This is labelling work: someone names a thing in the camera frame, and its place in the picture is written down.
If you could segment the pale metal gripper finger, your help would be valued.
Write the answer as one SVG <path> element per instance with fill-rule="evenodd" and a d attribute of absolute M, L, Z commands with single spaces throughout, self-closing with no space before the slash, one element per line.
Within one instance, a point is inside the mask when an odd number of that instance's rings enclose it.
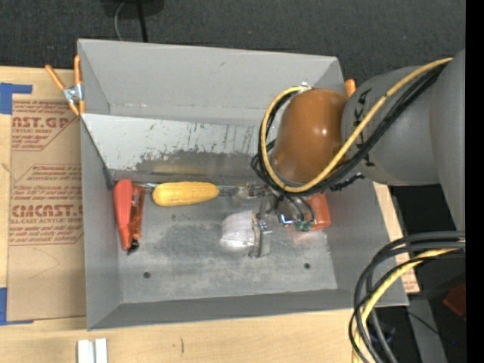
<path fill-rule="evenodd" d="M 265 222 L 259 219 L 253 221 L 252 229 L 254 233 L 254 243 L 252 250 L 249 252 L 249 257 L 256 259 L 267 256 L 271 252 L 272 230 Z"/>

